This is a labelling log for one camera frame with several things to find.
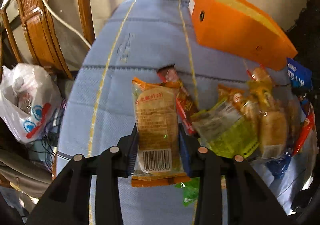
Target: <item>blue cloth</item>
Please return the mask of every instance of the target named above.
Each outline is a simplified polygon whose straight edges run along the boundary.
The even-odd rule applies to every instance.
[[[68,158],[79,153],[86,156],[88,153],[93,105],[101,75],[120,25],[132,2],[133,0],[126,0],[115,10],[79,70],[62,123],[58,146],[58,171],[67,164]],[[116,145],[120,137],[131,133],[135,124],[132,102],[133,77],[157,83],[159,78],[156,70],[174,63],[185,87],[193,95],[188,49],[178,4],[179,0],[137,0],[133,5],[116,43],[102,89],[92,144],[93,156]],[[181,10],[193,54],[199,106],[200,109],[208,109],[217,102],[218,83],[247,88],[246,68],[243,59],[238,56],[198,45],[188,2],[181,2]],[[246,64],[250,69],[258,66],[249,60],[246,60]],[[270,69],[268,71],[277,84],[289,83],[286,68],[278,72]],[[293,99],[290,86],[277,87],[274,94],[285,104],[289,99]],[[292,201],[291,191],[301,189],[306,162],[303,155],[293,158],[287,171],[290,175],[285,175],[281,180],[283,182],[273,189],[287,213]],[[255,164],[254,168],[267,185],[272,184],[274,178],[264,164]],[[193,206],[183,206],[182,190],[174,186],[132,188],[130,179],[119,178],[119,194],[124,224],[191,224]]]

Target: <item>electrical cord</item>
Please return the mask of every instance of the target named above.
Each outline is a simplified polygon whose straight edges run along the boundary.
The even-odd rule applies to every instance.
[[[44,6],[48,9],[48,11],[52,14],[52,16],[57,19],[60,23],[62,23],[65,27],[73,31],[76,35],[78,35],[81,40],[89,47],[91,48],[91,44],[77,31],[75,28],[73,28],[71,25],[67,24],[65,21],[63,21],[48,5],[46,0],[42,0]]]

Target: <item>red stick package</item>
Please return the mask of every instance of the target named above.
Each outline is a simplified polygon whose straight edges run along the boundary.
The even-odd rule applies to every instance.
[[[190,135],[196,134],[196,131],[191,125],[191,115],[197,113],[199,110],[192,100],[192,97],[183,86],[182,81],[179,79],[174,65],[169,65],[158,70],[158,76],[162,82],[178,82],[180,88],[176,97],[177,112],[182,118],[183,124],[186,126]]]
[[[314,125],[314,113],[313,111],[311,111],[309,113],[309,115],[306,117],[305,121],[303,122],[303,126],[301,128],[301,132],[299,135],[299,138],[297,139],[297,141],[294,144],[293,147],[293,152],[292,152],[292,156],[294,156],[295,154],[297,154],[300,149],[302,148],[305,140],[307,139],[311,129],[313,128]]]

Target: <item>yellow stripe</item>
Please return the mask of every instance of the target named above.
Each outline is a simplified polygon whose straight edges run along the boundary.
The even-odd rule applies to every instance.
[[[118,42],[119,36],[120,36],[122,28],[124,26],[124,23],[125,23],[125,21],[127,21],[129,13],[130,13],[133,5],[135,4],[135,2],[136,2],[136,0],[134,0],[132,2],[129,10],[127,11],[127,14],[125,15],[125,17],[124,17],[124,19],[123,19],[123,21],[121,23],[121,26],[119,28],[118,34],[117,34],[117,36],[115,38],[115,41],[113,42],[113,45],[111,47],[111,50],[110,50],[110,53],[109,53],[109,56],[108,56],[108,59],[107,59],[106,66],[105,66],[105,68],[103,70],[103,73],[102,73],[102,77],[101,77],[101,81],[100,81],[100,85],[99,85],[99,90],[97,92],[96,101],[95,101],[94,106],[93,106],[93,114],[92,114],[91,127],[90,127],[90,133],[89,133],[89,144],[88,144],[87,157],[91,157],[91,155],[92,155],[92,142],[93,142],[93,136],[94,136],[94,126],[95,126],[96,119],[97,119],[98,105],[99,105],[99,101],[100,101],[100,97],[101,97],[101,93],[102,93],[102,88],[103,88],[103,85],[104,85],[104,80],[106,78],[107,71],[108,71],[108,68],[109,68],[110,60],[111,60],[113,51],[114,51],[114,49],[116,47],[116,44]],[[89,205],[89,222],[90,222],[90,225],[93,225],[91,201],[90,201],[90,205]]]
[[[188,51],[189,51],[189,63],[190,63],[190,68],[191,68],[193,85],[194,85],[194,88],[195,88],[195,104],[199,108],[199,96],[198,96],[196,73],[195,73],[195,69],[193,67],[192,50],[191,50],[191,46],[190,46],[190,43],[189,43],[189,37],[188,37],[187,29],[186,29],[186,24],[184,22],[182,11],[181,11],[181,0],[179,0],[179,13],[180,13],[181,21],[182,21],[183,32],[184,32],[184,35],[186,37],[186,44],[187,44]]]

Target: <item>carved wooden panel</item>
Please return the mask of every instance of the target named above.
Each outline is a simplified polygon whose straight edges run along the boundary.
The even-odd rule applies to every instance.
[[[42,0],[17,0],[28,47],[35,63],[49,73],[72,78],[55,36],[51,15]]]

